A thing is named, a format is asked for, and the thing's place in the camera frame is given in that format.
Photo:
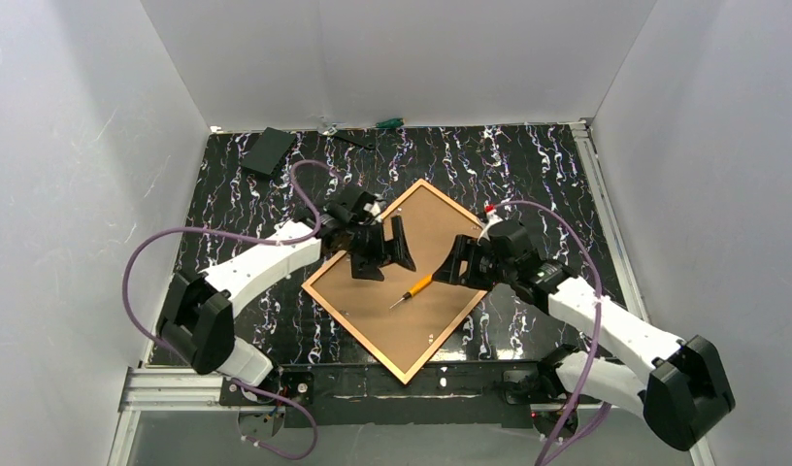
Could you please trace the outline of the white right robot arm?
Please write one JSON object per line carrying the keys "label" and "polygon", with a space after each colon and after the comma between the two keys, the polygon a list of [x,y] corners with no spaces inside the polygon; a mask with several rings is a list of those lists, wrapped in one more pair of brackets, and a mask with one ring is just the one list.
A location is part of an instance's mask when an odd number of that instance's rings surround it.
{"label": "white right robot arm", "polygon": [[509,286],[516,297],[587,336],[610,359],[564,345],[532,374],[501,384],[517,404],[568,398],[576,391],[645,421],[666,445],[689,450],[736,407],[716,346],[700,335],[684,340],[629,313],[568,265],[543,258],[516,220],[493,218],[479,237],[458,235],[433,281],[489,291]]}

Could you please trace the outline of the orange screwdriver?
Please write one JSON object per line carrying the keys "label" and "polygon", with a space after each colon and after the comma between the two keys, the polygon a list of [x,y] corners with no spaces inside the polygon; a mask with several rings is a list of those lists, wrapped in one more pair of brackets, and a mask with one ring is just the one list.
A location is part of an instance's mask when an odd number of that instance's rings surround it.
{"label": "orange screwdriver", "polygon": [[419,282],[415,283],[408,291],[403,293],[401,297],[389,307],[389,310],[394,310],[403,302],[413,299],[415,295],[423,291],[428,285],[432,283],[432,281],[433,281],[433,276],[428,275],[423,279],[421,279]]}

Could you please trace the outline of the orange wooden picture frame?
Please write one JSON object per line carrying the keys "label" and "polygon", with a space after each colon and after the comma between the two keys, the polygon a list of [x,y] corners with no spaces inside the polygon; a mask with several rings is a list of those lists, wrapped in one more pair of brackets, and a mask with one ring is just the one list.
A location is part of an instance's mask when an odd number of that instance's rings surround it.
{"label": "orange wooden picture frame", "polygon": [[384,214],[403,221],[415,271],[390,265],[383,268],[381,282],[355,280],[350,260],[342,252],[326,261],[302,287],[396,379],[407,384],[485,294],[431,283],[410,300],[401,297],[443,264],[457,235],[476,237],[481,225],[474,214],[425,180],[416,181]]}

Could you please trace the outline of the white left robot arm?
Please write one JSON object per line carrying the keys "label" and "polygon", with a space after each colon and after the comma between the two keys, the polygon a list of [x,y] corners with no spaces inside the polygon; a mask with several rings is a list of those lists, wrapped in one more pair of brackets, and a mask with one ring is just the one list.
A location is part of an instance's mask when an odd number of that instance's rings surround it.
{"label": "white left robot arm", "polygon": [[218,372],[259,386],[274,363],[256,346],[235,334],[240,311],[292,272],[338,251],[350,258],[356,280],[384,279],[383,267],[397,264],[415,270],[405,227],[390,220],[392,236],[382,224],[385,203],[355,185],[284,222],[266,243],[255,245],[200,272],[177,272],[170,283],[156,335],[200,375]]}

